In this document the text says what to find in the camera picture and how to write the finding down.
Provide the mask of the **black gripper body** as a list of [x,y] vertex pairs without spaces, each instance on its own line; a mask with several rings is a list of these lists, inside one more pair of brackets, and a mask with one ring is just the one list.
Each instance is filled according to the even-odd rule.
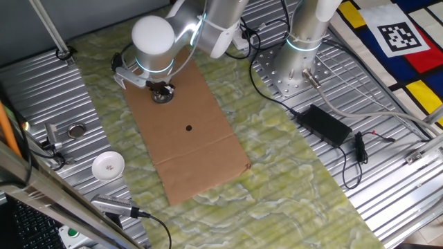
[[147,81],[147,88],[152,92],[168,93],[168,91],[165,89],[166,86],[173,86],[175,89],[174,85],[168,84],[164,81],[162,82]]

